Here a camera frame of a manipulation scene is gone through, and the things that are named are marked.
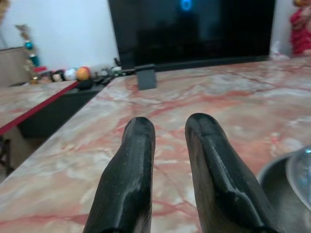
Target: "black television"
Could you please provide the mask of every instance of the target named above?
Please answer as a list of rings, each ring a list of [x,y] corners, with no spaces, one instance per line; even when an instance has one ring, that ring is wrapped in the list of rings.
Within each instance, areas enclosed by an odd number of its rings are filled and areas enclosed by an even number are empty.
[[[264,60],[275,0],[109,0],[123,69]]]

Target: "marble countertop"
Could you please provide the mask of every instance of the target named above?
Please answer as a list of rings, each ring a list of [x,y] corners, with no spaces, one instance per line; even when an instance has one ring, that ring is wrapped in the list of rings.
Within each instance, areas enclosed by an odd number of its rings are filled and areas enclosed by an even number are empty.
[[[152,233],[200,224],[184,136],[193,113],[213,115],[256,174],[311,144],[311,58],[170,71],[138,91],[134,76],[100,92],[0,185],[0,232],[81,233],[99,178],[133,117],[155,125]]]
[[[76,85],[66,81],[0,88],[0,135]]]

